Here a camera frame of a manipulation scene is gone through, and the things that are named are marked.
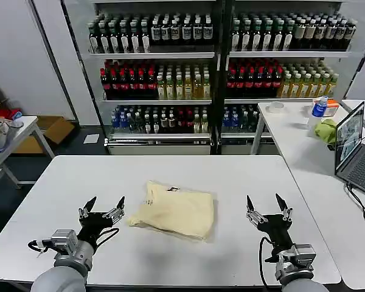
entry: black cable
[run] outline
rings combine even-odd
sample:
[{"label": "black cable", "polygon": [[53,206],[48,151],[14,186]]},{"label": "black cable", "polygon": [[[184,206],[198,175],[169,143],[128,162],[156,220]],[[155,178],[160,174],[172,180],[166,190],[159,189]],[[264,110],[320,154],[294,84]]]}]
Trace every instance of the black cable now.
[{"label": "black cable", "polygon": [[263,283],[263,286],[265,287],[265,289],[267,290],[267,291],[269,291],[270,290],[270,288],[269,288],[269,286],[268,286],[268,284],[266,283],[266,281],[265,281],[265,278],[264,278],[264,276],[263,276],[263,270],[262,270],[262,246],[263,246],[263,242],[264,242],[264,240],[266,240],[269,244],[273,244],[270,240],[268,240],[268,238],[267,237],[262,237],[261,238],[261,241],[260,241],[260,252],[259,252],[259,261],[260,261],[260,276],[261,276],[261,281],[262,281],[262,283]]},{"label": "black cable", "polygon": [[361,206],[361,208],[363,210],[363,217],[364,217],[364,220],[365,220],[365,206],[364,206],[364,204],[361,202],[360,198],[358,198],[356,196],[356,194],[353,192],[352,185],[351,184],[347,183],[346,184],[346,188],[352,194],[352,196],[354,197],[354,199],[356,199],[356,201],[358,202],[358,204],[360,204],[360,206]]},{"label": "black cable", "polygon": [[119,228],[111,228],[107,231],[104,231],[102,233],[100,233],[99,237],[97,237],[97,239],[99,239],[101,236],[105,235],[105,234],[108,234],[108,233],[111,233],[115,231],[113,234],[111,234],[109,237],[107,237],[106,239],[104,239],[102,242],[100,242],[98,245],[97,245],[97,248],[100,247],[100,245],[102,245],[103,243],[105,243],[107,240],[111,239],[112,237],[114,237],[118,232],[119,232]]}]

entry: laptop screen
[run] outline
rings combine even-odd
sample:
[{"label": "laptop screen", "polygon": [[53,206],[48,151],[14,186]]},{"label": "laptop screen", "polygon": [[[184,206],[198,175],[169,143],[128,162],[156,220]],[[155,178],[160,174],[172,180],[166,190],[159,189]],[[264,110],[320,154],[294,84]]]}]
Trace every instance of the laptop screen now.
[{"label": "laptop screen", "polygon": [[364,107],[362,102],[336,127],[335,172],[361,143],[363,136]]}]

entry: display shelf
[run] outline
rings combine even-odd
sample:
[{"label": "display shelf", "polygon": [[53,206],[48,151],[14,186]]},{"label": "display shelf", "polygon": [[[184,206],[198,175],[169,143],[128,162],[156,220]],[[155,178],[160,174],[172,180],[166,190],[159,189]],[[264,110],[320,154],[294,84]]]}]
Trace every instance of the display shelf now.
[{"label": "display shelf", "polygon": [[299,98],[299,99],[224,99],[224,104],[232,105],[238,103],[259,103],[259,102],[307,102],[312,101],[312,98]]},{"label": "display shelf", "polygon": [[89,0],[93,4],[148,2],[215,2],[216,0]]},{"label": "display shelf", "polygon": [[209,140],[209,133],[202,134],[130,134],[130,133],[112,133],[109,135],[108,142],[117,141],[144,141],[144,140]]},{"label": "display shelf", "polygon": [[215,56],[214,52],[172,52],[172,53],[130,53],[130,54],[90,54],[92,58],[112,60],[143,60],[143,59],[208,59]]},{"label": "display shelf", "polygon": [[318,50],[257,50],[230,52],[230,58],[348,58],[356,52],[335,52]]},{"label": "display shelf", "polygon": [[102,100],[117,105],[210,105],[212,100]]},{"label": "display shelf", "polygon": [[[256,133],[221,133],[222,139],[247,139],[254,138]],[[270,133],[262,133],[261,138],[272,138]]]}]

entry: beige cloth bag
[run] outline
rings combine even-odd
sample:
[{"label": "beige cloth bag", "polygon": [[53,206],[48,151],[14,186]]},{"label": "beige cloth bag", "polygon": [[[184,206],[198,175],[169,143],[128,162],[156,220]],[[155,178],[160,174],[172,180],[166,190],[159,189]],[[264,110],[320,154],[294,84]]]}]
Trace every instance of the beige cloth bag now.
[{"label": "beige cloth bag", "polygon": [[214,222],[210,193],[181,190],[149,181],[145,203],[128,224],[148,224],[158,229],[205,239]]}]

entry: laptop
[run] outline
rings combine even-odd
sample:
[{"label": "laptop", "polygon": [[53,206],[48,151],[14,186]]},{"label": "laptop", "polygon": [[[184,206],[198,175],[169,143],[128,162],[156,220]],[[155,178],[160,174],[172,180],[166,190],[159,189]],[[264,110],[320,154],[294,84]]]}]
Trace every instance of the laptop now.
[{"label": "laptop", "polygon": [[335,175],[365,192],[364,102],[336,126]]}]

